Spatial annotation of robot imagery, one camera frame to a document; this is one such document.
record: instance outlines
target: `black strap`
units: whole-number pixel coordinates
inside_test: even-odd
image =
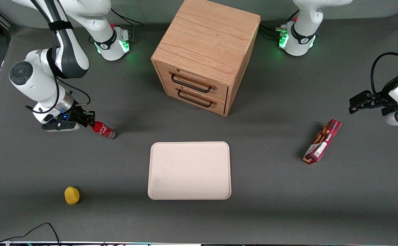
[[[64,75],[64,73],[61,72],[61,70],[56,66],[54,60],[52,59],[52,51],[53,51],[53,49],[50,48],[47,50],[47,53],[46,53],[47,62],[49,64],[49,67],[52,70],[52,73],[54,75],[58,76],[59,78],[68,79],[68,77],[66,77]]]
[[[299,44],[308,43],[308,41],[310,41],[314,37],[314,35],[316,34],[316,33],[314,33],[313,35],[310,35],[310,36],[301,35],[301,34],[297,33],[297,31],[295,30],[295,24],[294,23],[293,23],[292,28],[290,29],[290,31],[291,31],[293,37],[295,37],[298,40]]]
[[[62,29],[73,29],[73,26],[71,25],[70,22],[59,20],[57,22],[49,23],[49,28],[51,29],[51,31],[58,31]]]
[[[109,50],[111,45],[114,44],[114,42],[117,40],[117,32],[116,30],[113,29],[113,35],[110,37],[110,39],[106,40],[105,42],[97,42],[97,46],[99,46],[102,50]]]

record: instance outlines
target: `drawer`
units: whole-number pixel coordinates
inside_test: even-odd
[[[198,95],[205,95],[219,101],[226,101],[228,93],[227,86],[214,83],[208,79],[200,78],[199,76],[183,72],[159,62],[156,64],[164,85],[172,87],[182,86],[189,88]]]
[[[181,86],[166,85],[166,90],[167,95],[198,106],[199,108],[203,108],[220,115],[223,115],[225,112],[225,102],[215,100],[204,95],[199,95],[191,90],[183,89]]]

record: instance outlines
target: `green led light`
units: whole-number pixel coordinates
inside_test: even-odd
[[[310,48],[313,47],[314,40],[316,39],[316,35],[313,37],[313,41],[311,41]]]
[[[280,47],[281,48],[285,47],[285,45],[287,44],[287,40],[288,40],[288,34],[285,34],[280,40]]]
[[[96,42],[94,43],[94,45],[95,45],[95,46],[96,46],[96,48],[97,48],[97,53],[99,53],[99,54],[100,54],[100,50],[99,50],[99,47],[97,46]]]
[[[128,41],[119,40],[118,43],[120,43],[120,45],[125,53],[129,51],[129,42]]]

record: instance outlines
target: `beige tray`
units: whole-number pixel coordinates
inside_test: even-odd
[[[154,143],[147,194],[154,200],[222,200],[231,195],[225,142]]]

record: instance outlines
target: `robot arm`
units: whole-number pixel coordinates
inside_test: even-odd
[[[17,62],[10,69],[10,81],[27,97],[38,101],[34,108],[28,108],[45,130],[70,131],[79,129],[76,123],[85,127],[94,123],[94,114],[88,116],[57,81],[57,76],[81,78],[89,65],[61,4],[58,0],[30,0],[30,3],[25,1],[25,5],[33,6],[42,13],[60,46],[55,47],[55,50],[50,48],[29,52],[24,61]]]
[[[293,0],[299,8],[299,15],[296,21],[291,20],[277,28],[277,31],[283,32],[280,48],[292,56],[304,55],[313,46],[315,33],[324,20],[321,8],[343,6],[351,2],[352,0]]]
[[[389,125],[398,126],[398,76],[389,81],[376,95],[363,91],[349,99],[349,113],[354,114],[362,109],[384,107],[381,112]]]
[[[38,9],[29,0],[12,0]],[[111,10],[111,0],[60,0],[63,12],[81,24],[93,37],[98,52],[108,61],[118,60],[129,52],[129,32],[112,27],[105,16]]]

